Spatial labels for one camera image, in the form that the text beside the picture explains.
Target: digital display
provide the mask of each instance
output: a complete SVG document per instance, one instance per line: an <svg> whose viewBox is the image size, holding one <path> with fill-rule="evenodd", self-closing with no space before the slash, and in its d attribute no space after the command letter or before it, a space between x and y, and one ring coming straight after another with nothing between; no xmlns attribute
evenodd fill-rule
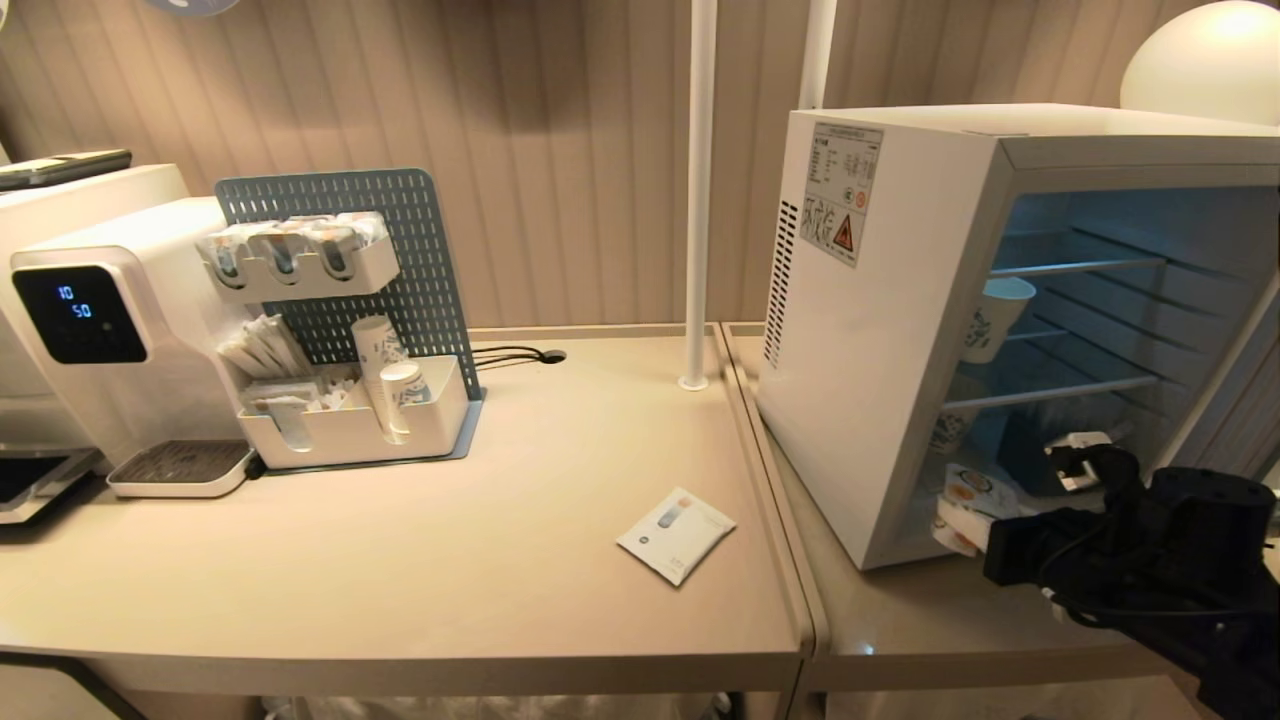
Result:
<svg viewBox="0 0 1280 720"><path fill-rule="evenodd" d="M90 307L88 302L76 301L76 288L69 284L58 286L58 297L67 301L68 307L72 309L72 315L77 318L92 318L93 309Z"/></svg>
<svg viewBox="0 0 1280 720"><path fill-rule="evenodd" d="M13 284L54 360L77 365L147 359L106 268L24 268L13 273Z"/></svg>

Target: warning label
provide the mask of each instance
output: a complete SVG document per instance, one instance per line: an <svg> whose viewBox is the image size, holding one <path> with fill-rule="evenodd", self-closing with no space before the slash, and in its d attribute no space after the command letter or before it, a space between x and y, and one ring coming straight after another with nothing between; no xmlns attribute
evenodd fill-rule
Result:
<svg viewBox="0 0 1280 720"><path fill-rule="evenodd" d="M800 214L800 236L850 268L858 266L863 223L884 133L818 123Z"/></svg>

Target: white organizer shelf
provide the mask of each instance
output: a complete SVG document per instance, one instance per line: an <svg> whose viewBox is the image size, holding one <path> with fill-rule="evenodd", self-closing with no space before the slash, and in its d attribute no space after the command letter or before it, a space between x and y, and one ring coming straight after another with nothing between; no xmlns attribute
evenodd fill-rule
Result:
<svg viewBox="0 0 1280 720"><path fill-rule="evenodd" d="M458 359L436 355L412 360L422 368L431 398L401 407L410 429L403 443L392 443L383 436L364 379L356 383L342 407L302 414L310 436L306 448L289 447L275 421L265 415L241 413L241 428L273 470L448 455L457 443L468 409Z"/></svg>
<svg viewBox="0 0 1280 720"><path fill-rule="evenodd" d="M372 295L399 274L396 247L389 237L374 241L351 254L355 275L337 279L325 272L324 261L315 252L302 252L293 259L293 273L282 275L270 259L242 256L236 261L244 278L244 287L228 287L218 278L214 268L204 261L209 282L214 283L224 302L276 302L282 300L307 300L312 297L340 297ZM285 279L294 278L289 284Z"/></svg>

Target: black cord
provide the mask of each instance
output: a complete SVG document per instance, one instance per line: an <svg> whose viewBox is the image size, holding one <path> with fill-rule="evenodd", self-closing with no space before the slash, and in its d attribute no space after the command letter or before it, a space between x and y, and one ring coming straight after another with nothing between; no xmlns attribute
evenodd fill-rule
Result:
<svg viewBox="0 0 1280 720"><path fill-rule="evenodd" d="M476 368L484 368L485 365L497 365L498 363L509 363L511 360L527 360L530 363L541 361L536 355L499 355L498 357L489 357L486 360L477 360L475 363Z"/></svg>
<svg viewBox="0 0 1280 720"><path fill-rule="evenodd" d="M1070 618L1071 620L1075 620L1080 625L1084 625L1085 628L1093 628L1096 630L1107 630L1107 629L1111 628L1111 625L1107 625L1106 623L1100 623L1097 620L1092 620L1089 618L1085 618L1078 610L1068 609L1066 616Z"/></svg>
<svg viewBox="0 0 1280 720"><path fill-rule="evenodd" d="M1106 620L1107 618L1169 618L1169 619L1217 619L1229 620L1233 618L1252 618L1254 615L1262 615L1257 610L1120 610L1108 607L1091 607L1088 605L1080 605L1069 597L1062 597L1061 593L1053 593L1051 598L1053 602L1065 607L1069 612L1089 615L1097 618L1098 620Z"/></svg>
<svg viewBox="0 0 1280 720"><path fill-rule="evenodd" d="M471 351L472 355L489 354L489 352L507 352L507 355L500 355L498 357L486 357L484 360L476 360L475 366L483 368L485 365L495 365L498 363L508 363L511 360L529 360L541 363L544 365L554 365L557 363L563 363L568 354L563 350L547 350L541 351L536 347L530 347L527 345L498 345L494 347L477 347Z"/></svg>
<svg viewBox="0 0 1280 720"><path fill-rule="evenodd" d="M1110 524L1111 524L1111 518L1108 516L1106 520L1100 521L1097 525L1094 525L1092 529L1089 529L1083 536L1080 536L1080 537L1075 538L1074 541L1064 544L1053 555L1050 555L1044 560L1044 562L1041 562L1039 570L1036 571L1036 584L1039 585L1039 587L1042 587L1042 588L1044 588L1044 587L1052 587L1050 584L1050 582L1048 582L1048 569L1050 569L1050 566L1053 565L1055 562L1057 562L1059 560L1061 560L1066 553L1074 551L1075 548L1080 547L1082 544L1084 544L1084 543L1089 542L1091 539L1096 538L1102 530L1107 529L1107 525L1110 525Z"/></svg>

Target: table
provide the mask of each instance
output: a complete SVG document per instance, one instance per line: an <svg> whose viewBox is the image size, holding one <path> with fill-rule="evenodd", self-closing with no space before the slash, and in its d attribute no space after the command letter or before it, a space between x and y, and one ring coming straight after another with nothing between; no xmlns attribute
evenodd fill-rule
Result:
<svg viewBox="0 0 1280 720"><path fill-rule="evenodd" d="M1069 683L1174 669L1112 630L1059 624L1034 587L1000 588L983 578L980 559L859 571L755 410L762 334L758 323L724 324L814 624L792 716L819 712L813 693Z"/></svg>
<svg viewBox="0 0 1280 720"><path fill-rule="evenodd" d="M4 537L0 650L141 691L790 697L813 629L719 328L701 392L680 325L474 340L568 360L481 370L465 460L104 491ZM737 521L678 589L614 544L676 486Z"/></svg>

